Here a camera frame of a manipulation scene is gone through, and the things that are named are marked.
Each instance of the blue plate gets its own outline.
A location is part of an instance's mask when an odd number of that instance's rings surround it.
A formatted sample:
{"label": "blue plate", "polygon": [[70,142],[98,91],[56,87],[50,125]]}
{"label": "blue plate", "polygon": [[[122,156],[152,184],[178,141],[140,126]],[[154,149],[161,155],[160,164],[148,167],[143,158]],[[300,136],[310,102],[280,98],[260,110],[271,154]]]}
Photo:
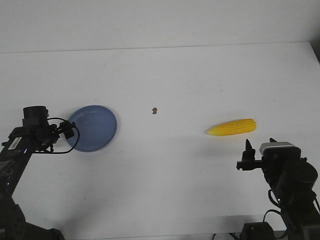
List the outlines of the blue plate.
{"label": "blue plate", "polygon": [[[69,122],[75,122],[79,129],[80,139],[74,149],[81,152],[93,152],[103,148],[117,131],[117,119],[113,112],[99,105],[80,108],[72,114]],[[74,130],[74,136],[67,142],[73,147],[77,138],[78,133]]]}

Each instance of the corn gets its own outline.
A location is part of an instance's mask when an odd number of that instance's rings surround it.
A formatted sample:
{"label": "corn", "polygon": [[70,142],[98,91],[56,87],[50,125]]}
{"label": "corn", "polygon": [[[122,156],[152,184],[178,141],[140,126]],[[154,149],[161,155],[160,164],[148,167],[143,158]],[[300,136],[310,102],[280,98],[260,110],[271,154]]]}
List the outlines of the corn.
{"label": "corn", "polygon": [[225,122],[214,126],[207,131],[209,135],[227,136],[234,134],[249,133],[256,130],[256,122],[253,119],[240,119]]}

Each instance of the white tabletop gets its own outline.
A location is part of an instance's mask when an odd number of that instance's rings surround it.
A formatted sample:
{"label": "white tabletop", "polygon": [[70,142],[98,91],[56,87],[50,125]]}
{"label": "white tabletop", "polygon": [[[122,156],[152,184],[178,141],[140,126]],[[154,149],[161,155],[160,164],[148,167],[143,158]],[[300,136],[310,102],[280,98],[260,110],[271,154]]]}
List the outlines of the white tabletop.
{"label": "white tabletop", "polygon": [[[100,151],[33,155],[13,195],[28,222],[66,239],[240,232],[261,221],[269,186],[259,169],[236,170],[246,138],[256,158],[273,137],[320,170],[320,67],[307,42],[2,53],[0,78],[3,142],[28,106],[68,118],[103,105],[117,117]],[[241,118],[256,131],[205,134]],[[279,216],[267,221],[284,229]]]}

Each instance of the yellow corn cob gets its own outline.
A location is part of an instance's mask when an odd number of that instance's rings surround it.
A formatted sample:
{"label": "yellow corn cob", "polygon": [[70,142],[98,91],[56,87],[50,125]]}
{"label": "yellow corn cob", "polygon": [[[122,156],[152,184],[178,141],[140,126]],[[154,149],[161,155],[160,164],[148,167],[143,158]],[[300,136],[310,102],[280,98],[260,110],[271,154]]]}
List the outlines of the yellow corn cob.
{"label": "yellow corn cob", "polygon": [[253,119],[240,119],[225,122],[207,131],[209,135],[226,136],[234,134],[243,134],[256,130],[256,122]]}

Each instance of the white wall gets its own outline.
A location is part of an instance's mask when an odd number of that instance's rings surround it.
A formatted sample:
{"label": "white wall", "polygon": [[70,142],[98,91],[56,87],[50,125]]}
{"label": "white wall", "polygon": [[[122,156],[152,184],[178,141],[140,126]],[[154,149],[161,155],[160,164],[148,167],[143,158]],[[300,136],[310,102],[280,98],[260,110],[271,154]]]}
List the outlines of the white wall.
{"label": "white wall", "polygon": [[319,0],[2,0],[0,53],[312,41]]}

